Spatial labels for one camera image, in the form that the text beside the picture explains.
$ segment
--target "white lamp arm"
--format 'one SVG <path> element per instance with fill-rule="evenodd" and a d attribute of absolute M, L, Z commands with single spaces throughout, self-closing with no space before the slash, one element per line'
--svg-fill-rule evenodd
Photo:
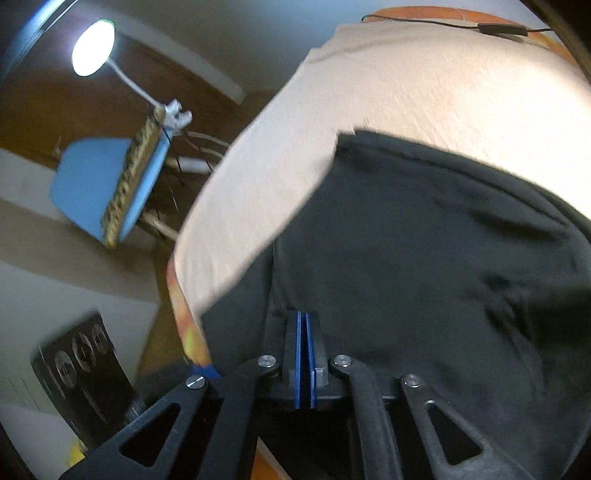
<path fill-rule="evenodd" d="M 139 93 L 142 97 L 144 97 L 152 106 L 159 107 L 163 106 L 162 103 L 157 102 L 154 100 L 150 95 L 144 92 L 132 79 L 130 79 L 125 73 L 121 71 L 119 66 L 111 59 L 107 59 L 106 64 L 111 67 L 115 73 L 119 76 L 121 80 L 123 80 L 132 90 L 136 93 Z"/>

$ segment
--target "metal screw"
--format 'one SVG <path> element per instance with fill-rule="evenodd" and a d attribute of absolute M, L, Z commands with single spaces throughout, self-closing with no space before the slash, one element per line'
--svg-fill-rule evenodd
<path fill-rule="evenodd" d="M 259 357 L 258 364 L 261 367 L 271 368 L 277 363 L 277 359 L 272 355 L 263 355 Z"/>
<path fill-rule="evenodd" d="M 187 379 L 185 384 L 191 390 L 196 390 L 197 388 L 201 388 L 205 385 L 205 378 L 203 378 L 201 375 L 192 375 Z"/>
<path fill-rule="evenodd" d="M 349 355 L 337 355 L 333 358 L 333 362 L 337 367 L 348 367 L 353 363 L 353 359 Z"/>
<path fill-rule="evenodd" d="M 404 381 L 405 385 L 408 385 L 411 388 L 420 387 L 421 383 L 423 383 L 423 379 L 419 377 L 417 374 L 405 375 L 402 381 Z"/>

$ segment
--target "triangular cutout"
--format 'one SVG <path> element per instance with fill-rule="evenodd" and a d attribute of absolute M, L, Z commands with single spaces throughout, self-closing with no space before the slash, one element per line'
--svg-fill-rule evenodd
<path fill-rule="evenodd" d="M 453 423 L 438 406 L 431 403 L 427 411 L 450 465 L 458 465 L 482 453 L 482 448 Z"/>
<path fill-rule="evenodd" d="M 153 466 L 180 411 L 181 407 L 178 403 L 170 404 L 158 417 L 120 447 L 121 455 L 140 465 Z"/>

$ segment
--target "black cable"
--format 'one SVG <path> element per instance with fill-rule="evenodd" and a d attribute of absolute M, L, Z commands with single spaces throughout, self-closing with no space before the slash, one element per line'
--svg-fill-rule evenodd
<path fill-rule="evenodd" d="M 153 110 L 150 110 L 150 117 L 152 118 L 152 120 L 154 120 L 154 122 L 156 123 L 156 125 L 158 125 L 158 126 L 159 126 L 159 127 L 162 129 L 162 132 L 164 132 L 164 135 L 166 135 L 166 138 L 168 139 L 168 143 L 170 144 L 170 149 L 173 151 L 174 158 L 175 158 L 175 159 L 176 159 L 176 161 L 177 161 L 177 165 L 178 165 L 178 171 L 179 171 L 180 173 L 183 173 L 183 169 L 181 168 L 181 162 L 180 162 L 180 160 L 179 160 L 178 153 L 177 153 L 177 151 L 174 149 L 174 147 L 173 147 L 173 141 L 172 141 L 172 140 L 171 140 L 171 138 L 168 136 L 168 132 L 167 132 L 167 131 L 166 131 L 166 129 L 164 128 L 164 125 L 163 125 L 163 124 L 161 124 L 160 122 L 158 122 L 158 120 L 156 120 L 156 117 L 154 116 L 154 111 L 153 111 Z M 193 142 L 191 142 L 191 141 L 190 141 L 190 140 L 187 138 L 187 137 L 188 137 L 188 135 L 186 134 L 186 132 L 184 132 L 183 130 L 181 130 L 181 132 L 183 133 L 182 139 L 183 139 L 183 140 L 185 140 L 185 142 L 189 143 L 189 145 L 191 145 L 191 146 L 192 146 L 193 148 L 195 148 L 197 151 L 201 152 L 201 148 L 199 148 L 197 145 L 195 145 Z M 213 173 L 213 167 L 211 166 L 211 164 L 210 164 L 210 163 L 209 163 L 207 160 L 205 160 L 205 159 L 204 159 L 204 161 L 205 161 L 205 163 L 207 164 L 207 167 L 209 168 L 209 171 L 210 171 L 211 173 Z M 181 184 L 183 185 L 183 187 L 184 187 L 184 186 L 185 186 L 185 184 L 184 184 L 184 181 L 182 181 L 180 177 L 177 177 L 177 178 L 178 178 L 178 180 L 180 181 L 180 183 L 181 183 Z"/>
<path fill-rule="evenodd" d="M 170 190 L 170 194 L 173 197 L 174 208 L 178 212 L 179 211 L 178 204 L 177 204 L 177 199 L 174 197 L 173 184 L 171 183 L 170 179 L 168 178 L 168 172 L 166 170 L 164 170 L 164 178 L 166 179 L 166 182 L 168 183 L 168 189 Z"/>
<path fill-rule="evenodd" d="M 461 28 L 463 30 L 480 30 L 480 31 L 483 31 L 482 26 L 486 25 L 488 27 L 487 32 L 483 32 L 483 33 L 492 33 L 490 31 L 490 27 L 494 27 L 497 25 L 498 25 L 499 29 L 504 30 L 504 31 L 501 31 L 500 33 L 514 33 L 516 35 L 520 35 L 520 34 L 523 35 L 523 33 L 519 33 L 519 32 L 526 32 L 526 35 L 527 35 L 527 33 L 539 33 L 539 32 L 551 32 L 552 31 L 551 28 L 526 28 L 523 25 L 517 25 L 517 24 L 455 25 L 455 24 L 451 24 L 451 23 L 447 23 L 447 22 L 440 22 L 438 20 L 424 20 L 422 18 L 386 17 L 385 15 L 376 15 L 376 14 L 365 15 L 361 19 L 361 21 L 365 20 L 366 18 L 381 18 L 383 20 L 396 20 L 397 22 L 431 23 L 433 25 L 444 25 L 446 27 Z"/>
<path fill-rule="evenodd" d="M 158 217 L 158 220 L 160 220 L 160 213 L 158 212 L 158 209 L 156 210 L 156 217 Z M 166 240 L 166 237 L 164 236 L 164 234 L 160 230 L 156 230 L 156 231 L 158 232 L 158 234 L 160 235 L 162 240 Z"/>
<path fill-rule="evenodd" d="M 192 147 L 193 147 L 195 150 L 197 150 L 198 152 L 200 152 L 200 153 L 205 153 L 203 150 L 201 150 L 201 148 L 200 148 L 200 147 L 198 147 L 198 146 L 197 146 L 197 145 L 195 145 L 193 142 L 191 142 L 191 141 L 190 141 L 190 140 L 187 138 L 187 136 L 188 136 L 188 135 L 183 135 L 183 140 L 185 140 L 185 142 L 187 142 L 189 145 L 191 145 L 191 146 L 192 146 Z M 210 164 L 210 163 L 209 163 L 207 160 L 205 160 L 205 159 L 203 159 L 203 161 L 204 161 L 204 162 L 207 164 L 207 167 L 208 167 L 208 168 L 209 168 L 209 170 L 210 170 L 210 171 L 213 173 L 213 168 L 212 168 L 211 164 Z"/>

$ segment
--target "chair leg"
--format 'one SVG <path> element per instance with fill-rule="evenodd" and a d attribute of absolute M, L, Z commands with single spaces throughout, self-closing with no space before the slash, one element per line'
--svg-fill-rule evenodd
<path fill-rule="evenodd" d="M 142 213 L 141 217 L 139 217 L 139 218 L 143 222 L 147 223 L 149 226 L 155 228 L 157 231 L 159 231 L 164 236 L 170 238 L 174 242 L 177 241 L 178 232 L 176 230 L 173 230 L 172 228 L 170 228 L 164 222 L 160 221 L 159 218 L 156 217 L 155 215 L 152 215 L 151 213 L 144 212 L 144 213 Z"/>

